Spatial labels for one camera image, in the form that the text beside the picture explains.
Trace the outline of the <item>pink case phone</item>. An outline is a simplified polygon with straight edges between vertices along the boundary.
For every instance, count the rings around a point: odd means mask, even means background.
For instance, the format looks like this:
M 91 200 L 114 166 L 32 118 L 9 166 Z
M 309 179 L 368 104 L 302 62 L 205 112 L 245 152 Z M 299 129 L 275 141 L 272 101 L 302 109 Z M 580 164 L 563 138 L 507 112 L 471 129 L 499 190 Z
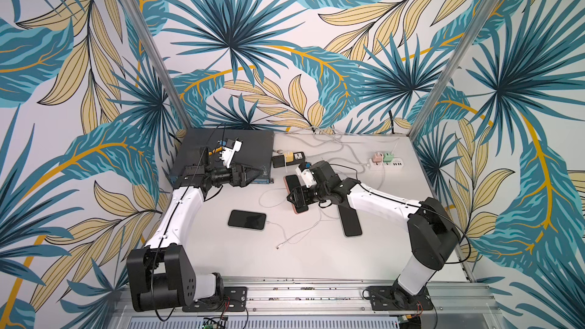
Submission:
M 304 187 L 303 187 L 303 185 L 300 184 L 300 180 L 297 177 L 297 175 L 287 175 L 284 178 L 284 181 L 286 184 L 286 189 L 288 191 L 288 194 L 294 190 L 301 190 L 303 192 L 303 199 L 306 199 Z M 304 213 L 304 212 L 308 211 L 308 210 L 296 210 L 296 204 L 295 203 L 291 203 L 291 204 L 292 204 L 292 207 L 294 209 L 294 212 L 297 214 Z

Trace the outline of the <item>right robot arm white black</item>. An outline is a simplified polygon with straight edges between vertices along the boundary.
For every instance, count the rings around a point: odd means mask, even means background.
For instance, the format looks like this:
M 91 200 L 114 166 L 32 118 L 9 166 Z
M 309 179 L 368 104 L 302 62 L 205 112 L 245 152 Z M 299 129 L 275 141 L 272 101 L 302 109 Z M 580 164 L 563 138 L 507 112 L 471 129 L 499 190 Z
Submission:
M 442 204 L 405 199 L 376 190 L 356 178 L 341 179 L 327 161 L 302 164 L 295 175 L 285 177 L 287 201 L 304 212 L 311 204 L 330 202 L 341 216 L 358 211 L 386 219 L 409 236 L 411 257 L 392 285 L 394 300 L 407 300 L 424 293 L 427 283 L 441 271 L 465 233 L 449 218 Z

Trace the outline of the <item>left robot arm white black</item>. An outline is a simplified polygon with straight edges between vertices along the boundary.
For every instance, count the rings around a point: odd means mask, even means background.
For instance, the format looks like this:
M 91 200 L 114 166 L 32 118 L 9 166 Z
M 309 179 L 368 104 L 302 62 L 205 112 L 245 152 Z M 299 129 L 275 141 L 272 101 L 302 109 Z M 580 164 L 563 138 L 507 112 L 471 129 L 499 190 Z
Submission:
M 232 161 L 241 147 L 239 140 L 223 142 L 219 167 L 210 161 L 209 148 L 201 148 L 198 162 L 185 167 L 175 181 L 170 205 L 159 227 L 143 248 L 133 249 L 126 259 L 135 311 L 158 312 L 188 307 L 202 299 L 224 300 L 221 274 L 196 273 L 184 243 L 211 188 L 225 184 L 247 187 L 262 174 L 259 168 Z

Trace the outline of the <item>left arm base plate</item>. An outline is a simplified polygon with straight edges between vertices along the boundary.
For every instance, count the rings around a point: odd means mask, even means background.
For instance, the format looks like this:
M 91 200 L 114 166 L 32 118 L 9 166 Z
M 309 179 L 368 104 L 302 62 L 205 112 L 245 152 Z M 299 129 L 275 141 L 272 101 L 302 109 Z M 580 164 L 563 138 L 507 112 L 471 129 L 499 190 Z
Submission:
M 222 297 L 200 299 L 182 309 L 188 313 L 245 312 L 248 298 L 246 286 L 227 286 Z

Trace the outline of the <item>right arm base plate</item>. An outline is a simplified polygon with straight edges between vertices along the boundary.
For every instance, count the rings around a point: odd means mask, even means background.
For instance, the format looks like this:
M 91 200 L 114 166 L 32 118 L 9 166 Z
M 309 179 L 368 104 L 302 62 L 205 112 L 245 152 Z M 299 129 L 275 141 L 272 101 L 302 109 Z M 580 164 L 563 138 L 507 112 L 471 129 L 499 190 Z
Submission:
M 388 312 L 427 312 L 434 310 L 426 286 L 416 295 L 411 295 L 400 286 L 368 286 L 366 299 L 370 301 L 373 311 Z

